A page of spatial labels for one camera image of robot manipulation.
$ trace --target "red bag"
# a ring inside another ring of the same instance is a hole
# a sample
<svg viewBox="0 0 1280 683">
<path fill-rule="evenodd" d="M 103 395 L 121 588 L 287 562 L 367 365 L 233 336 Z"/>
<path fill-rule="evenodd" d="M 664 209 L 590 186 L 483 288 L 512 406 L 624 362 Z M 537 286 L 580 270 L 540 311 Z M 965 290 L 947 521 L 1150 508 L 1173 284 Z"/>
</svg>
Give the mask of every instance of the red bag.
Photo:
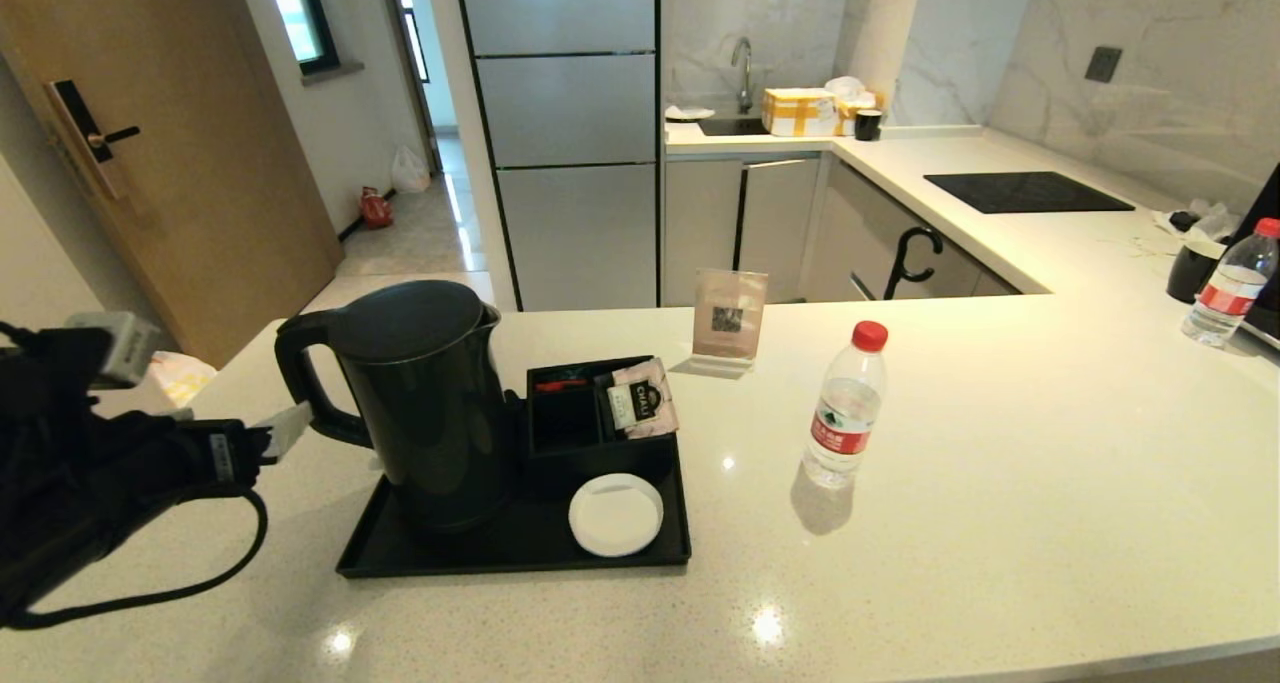
<svg viewBox="0 0 1280 683">
<path fill-rule="evenodd" d="M 360 194 L 360 214 L 370 228 L 385 228 L 392 224 L 392 203 L 378 194 L 378 188 L 365 187 Z"/>
</svg>

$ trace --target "electric kettle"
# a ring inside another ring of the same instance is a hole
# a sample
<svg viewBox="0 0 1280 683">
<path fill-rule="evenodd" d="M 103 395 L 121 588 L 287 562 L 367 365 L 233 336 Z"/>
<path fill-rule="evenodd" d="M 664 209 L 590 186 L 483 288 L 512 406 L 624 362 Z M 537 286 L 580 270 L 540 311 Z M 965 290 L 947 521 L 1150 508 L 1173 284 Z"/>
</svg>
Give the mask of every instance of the electric kettle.
<svg viewBox="0 0 1280 683">
<path fill-rule="evenodd" d="M 489 352 L 500 318 L 460 283 L 401 283 L 289 318 L 275 359 L 316 432 L 378 451 L 407 524 L 463 531 L 495 514 L 517 480 L 515 420 Z M 314 345 L 334 350 L 358 417 L 325 395 Z"/>
</svg>

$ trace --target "induction cooktop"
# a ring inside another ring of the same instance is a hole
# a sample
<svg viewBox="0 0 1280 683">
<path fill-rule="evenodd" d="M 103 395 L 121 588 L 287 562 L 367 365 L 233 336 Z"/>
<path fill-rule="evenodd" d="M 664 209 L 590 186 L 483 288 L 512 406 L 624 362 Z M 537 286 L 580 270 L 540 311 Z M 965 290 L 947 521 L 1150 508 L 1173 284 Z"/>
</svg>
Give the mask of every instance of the induction cooktop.
<svg viewBox="0 0 1280 683">
<path fill-rule="evenodd" d="M 924 177 L 983 214 L 1061 214 L 1133 210 L 1103 192 L 1051 171 L 959 173 Z"/>
</svg>

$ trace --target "water bottle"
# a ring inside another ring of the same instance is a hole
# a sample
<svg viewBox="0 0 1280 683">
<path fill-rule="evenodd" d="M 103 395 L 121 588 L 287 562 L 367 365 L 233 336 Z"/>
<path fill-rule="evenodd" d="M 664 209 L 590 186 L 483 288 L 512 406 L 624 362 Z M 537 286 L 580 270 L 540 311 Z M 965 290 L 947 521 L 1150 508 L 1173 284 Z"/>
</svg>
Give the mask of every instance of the water bottle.
<svg viewBox="0 0 1280 683">
<path fill-rule="evenodd" d="M 852 344 L 827 368 L 804 454 L 805 473 L 822 487 L 841 489 L 854 481 L 884 399 L 888 379 L 881 350 L 887 340 L 881 324 L 863 320 L 854 327 Z"/>
<path fill-rule="evenodd" d="M 1238 242 L 1222 255 L 1212 276 L 1204 283 L 1196 304 L 1183 320 L 1183 333 L 1207 347 L 1224 347 L 1240 326 L 1276 272 L 1280 258 L 1280 217 L 1263 217 L 1253 228 L 1253 235 Z"/>
</svg>

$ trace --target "stainless steel refrigerator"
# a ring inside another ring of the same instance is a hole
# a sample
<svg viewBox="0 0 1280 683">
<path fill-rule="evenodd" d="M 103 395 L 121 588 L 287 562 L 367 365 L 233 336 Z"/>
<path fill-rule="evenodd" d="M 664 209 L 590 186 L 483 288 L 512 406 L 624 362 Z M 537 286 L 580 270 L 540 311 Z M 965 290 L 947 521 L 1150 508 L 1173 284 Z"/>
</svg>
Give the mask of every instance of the stainless steel refrigerator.
<svg viewBox="0 0 1280 683">
<path fill-rule="evenodd" d="M 657 0 L 462 0 L 522 310 L 657 304 Z"/>
</svg>

